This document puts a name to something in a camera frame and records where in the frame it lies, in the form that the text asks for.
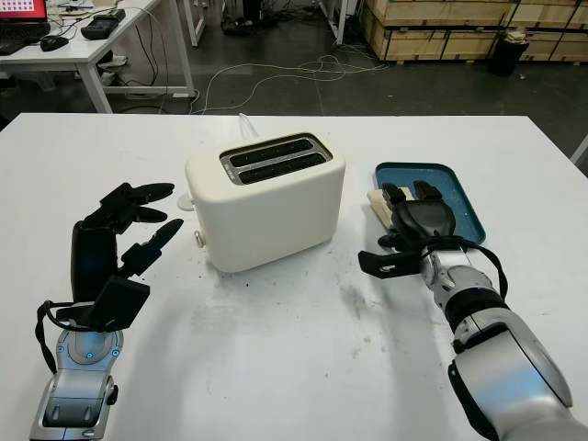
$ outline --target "table surface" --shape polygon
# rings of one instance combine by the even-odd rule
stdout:
[[[56,49],[55,51],[43,52],[39,45],[27,46],[13,54],[1,56],[0,66],[8,64],[35,64],[35,63],[61,63],[61,62],[88,62],[94,60],[96,54],[103,51],[110,46],[114,40],[120,37],[129,26],[133,26],[137,19],[141,17],[143,11],[151,10],[155,4],[160,0],[122,0],[118,4],[119,9],[124,9],[126,16],[119,23],[119,26],[112,31],[112,34],[107,40],[87,40],[80,28],[87,26],[92,18],[76,25],[78,27],[77,33],[72,40],[65,46]],[[71,23],[69,17],[66,18],[66,23]],[[65,37],[70,38],[74,31],[70,30]]]
[[[588,181],[529,119],[251,120],[263,135],[314,132],[347,169],[330,242],[234,275],[207,264],[198,221],[176,199],[191,153],[241,141],[237,117],[22,114],[0,132],[4,439],[27,436],[50,377],[35,311],[71,298],[72,227],[123,181],[175,183],[153,207],[186,223],[143,275],[152,295],[113,367],[108,440],[480,439],[447,380],[452,335],[422,280],[359,270],[357,251],[379,251],[366,193],[386,161],[456,172],[503,262],[509,305],[557,360],[574,414],[588,422]],[[119,249],[155,229],[133,225]],[[496,283],[490,263],[471,259]]]

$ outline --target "toaster slot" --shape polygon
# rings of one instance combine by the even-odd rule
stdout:
[[[243,184],[252,184],[253,182],[264,181],[275,176],[286,175],[288,173],[296,172],[304,168],[312,167],[313,165],[325,163],[324,156],[319,153],[311,153],[304,156],[299,156],[287,161],[266,165],[252,170],[247,170],[239,174],[239,178]]]
[[[230,161],[233,167],[243,167],[249,164],[261,163],[269,159],[279,158],[287,154],[300,153],[312,149],[309,140],[295,140],[246,153],[235,154]]]

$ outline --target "computer mouse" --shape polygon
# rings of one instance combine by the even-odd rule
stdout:
[[[47,35],[40,39],[40,49],[43,52],[55,51],[61,46],[65,46],[70,41],[65,37],[59,37],[57,35]]]

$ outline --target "black strap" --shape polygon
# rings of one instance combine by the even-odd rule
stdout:
[[[37,309],[37,326],[35,326],[35,336],[37,337],[37,341],[40,345],[40,352],[43,354],[43,358],[45,358],[45,363],[49,367],[49,370],[52,374],[57,372],[57,365],[55,364],[55,358],[53,357],[53,353],[47,347],[47,343],[45,342],[45,328],[43,326],[43,319],[45,318],[45,308],[46,303],[43,303]]]
[[[500,295],[504,299],[506,299],[506,292],[508,291],[508,280],[506,279],[506,274],[503,271],[503,266],[500,263],[500,259],[498,256],[490,251],[488,248],[484,248],[477,243],[464,239],[461,236],[434,236],[429,239],[426,239],[423,242],[424,247],[428,247],[429,250],[435,249],[443,249],[443,248],[454,248],[460,247],[464,248],[464,251],[468,251],[468,248],[472,248],[474,250],[480,251],[482,254],[486,256],[488,260],[492,262],[492,264],[496,267],[496,271],[498,271],[498,284],[500,289]]]
[[[62,302],[62,303],[53,303],[51,300],[45,300],[42,305],[39,306],[37,309],[37,325],[35,326],[35,337],[37,337],[37,341],[39,342],[40,352],[43,354],[43,358],[45,358],[45,362],[49,367],[49,370],[52,374],[57,372],[57,365],[55,363],[55,358],[53,357],[52,351],[47,347],[47,343],[45,342],[45,327],[43,326],[43,319],[45,316],[49,317],[49,319],[55,323],[60,328],[66,331],[74,331],[74,332],[91,332],[92,329],[89,328],[81,328],[77,326],[69,326],[63,323],[60,323],[54,316],[51,314],[51,308],[63,308],[66,306],[72,306],[74,303],[72,301]]]

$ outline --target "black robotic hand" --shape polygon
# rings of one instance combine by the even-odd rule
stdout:
[[[121,256],[121,267],[116,235],[124,233],[133,222],[165,221],[165,213],[143,205],[166,198],[173,191],[173,184],[136,188],[128,183],[121,184],[100,200],[99,209],[74,225],[73,302],[47,300],[37,314],[35,334],[52,372],[55,372],[55,362],[45,345],[42,325],[45,315],[60,328],[75,332],[114,332],[132,324],[149,297],[150,289],[145,284],[128,280],[128,277],[139,276],[162,255],[161,249],[174,237],[183,221],[171,220],[148,242],[135,243]],[[60,308],[55,316],[51,313],[53,308]]]

